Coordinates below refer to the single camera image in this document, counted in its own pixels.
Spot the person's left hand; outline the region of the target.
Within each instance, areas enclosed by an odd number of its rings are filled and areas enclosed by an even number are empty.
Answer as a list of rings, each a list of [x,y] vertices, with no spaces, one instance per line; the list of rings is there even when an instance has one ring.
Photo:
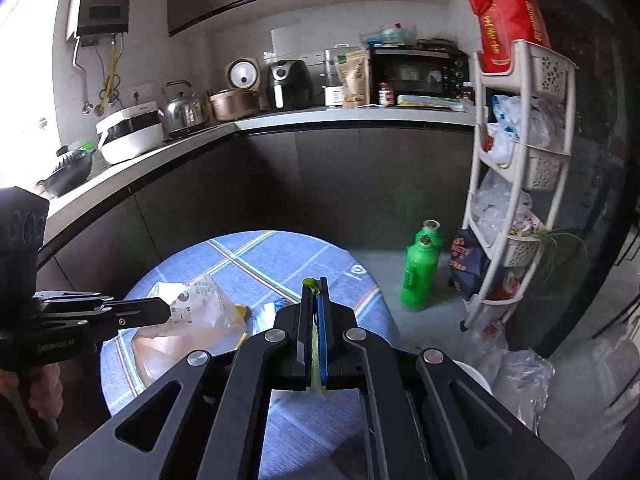
[[[9,400],[17,390],[20,381],[14,372],[0,372],[1,395]],[[63,408],[63,385],[61,367],[58,363],[47,364],[36,371],[36,377],[30,381],[28,406],[36,411],[43,420],[55,420]]]

